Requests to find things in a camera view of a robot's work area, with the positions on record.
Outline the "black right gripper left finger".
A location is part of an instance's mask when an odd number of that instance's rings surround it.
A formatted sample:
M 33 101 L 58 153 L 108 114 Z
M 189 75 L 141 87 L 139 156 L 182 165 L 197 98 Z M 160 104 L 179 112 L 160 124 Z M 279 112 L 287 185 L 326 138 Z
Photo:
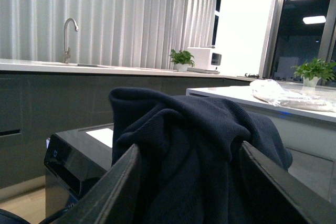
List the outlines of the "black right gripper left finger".
M 55 223 L 132 223 L 141 178 L 133 144 L 79 202 Z

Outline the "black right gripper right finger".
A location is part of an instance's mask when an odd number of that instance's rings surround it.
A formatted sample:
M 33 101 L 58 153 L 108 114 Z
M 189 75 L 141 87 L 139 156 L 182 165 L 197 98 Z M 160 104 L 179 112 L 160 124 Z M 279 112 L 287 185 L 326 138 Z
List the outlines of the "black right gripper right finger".
M 243 142 L 239 168 L 257 223 L 335 223 L 335 206 Z

